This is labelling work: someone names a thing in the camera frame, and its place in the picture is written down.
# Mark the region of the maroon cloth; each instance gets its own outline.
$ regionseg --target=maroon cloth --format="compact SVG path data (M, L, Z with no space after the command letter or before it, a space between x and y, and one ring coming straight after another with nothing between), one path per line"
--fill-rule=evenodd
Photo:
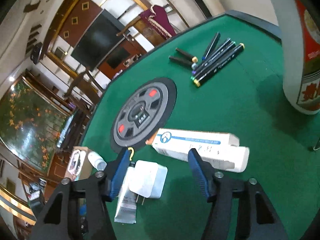
M150 26L150 28L154 29L157 33L159 33L164 39L168 39L170 38L168 35L166 35L165 33L161 32L158 30L158 28L154 27L150 21L148 20L148 18L150 16L154 16L152 17L153 20L155 20L159 25L161 25L168 33L170 33L170 35L176 36L176 33L174 31L174 29L172 28L167 13L165 11L165 9L159 5L154 5L153 7L153 11L156 13L152 13L150 9L142 12L141 14L139 14L139 16L141 17L141 19L144 21L144 23L146 23L148 26Z

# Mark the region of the large white bottle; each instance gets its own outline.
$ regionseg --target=large white bottle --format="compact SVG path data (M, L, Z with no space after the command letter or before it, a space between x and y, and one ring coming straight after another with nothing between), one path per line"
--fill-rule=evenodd
M320 33L300 0L271 0L281 29L283 90L304 114L320 110Z

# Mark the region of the blue stripe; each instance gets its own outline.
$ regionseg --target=blue stripe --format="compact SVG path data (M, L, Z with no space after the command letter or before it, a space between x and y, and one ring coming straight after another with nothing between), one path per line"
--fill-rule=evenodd
M171 136L170 139L178 139L178 140L190 141L190 142L201 142L201 143L208 143L208 144L221 144L221 141L187 138L187 137L179 137L179 136Z

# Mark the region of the red button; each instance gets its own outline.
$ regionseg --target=red button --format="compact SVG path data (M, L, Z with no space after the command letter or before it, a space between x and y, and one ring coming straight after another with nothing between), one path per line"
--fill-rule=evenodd
M157 93L157 90L153 89L150 93L149 96L153 97Z
M122 133L122 132L123 132L123 130L124 130L124 125L123 125L123 124L121 124L121 125L120 125L120 127L119 127L119 133Z

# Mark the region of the toothpaste box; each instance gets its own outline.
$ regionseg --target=toothpaste box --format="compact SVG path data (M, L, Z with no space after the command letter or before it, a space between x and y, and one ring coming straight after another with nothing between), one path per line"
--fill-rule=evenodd
M160 128L146 144L160 154L188 161L195 148L215 169L242 172L247 167L249 148L239 147L239 138L230 133L215 133Z

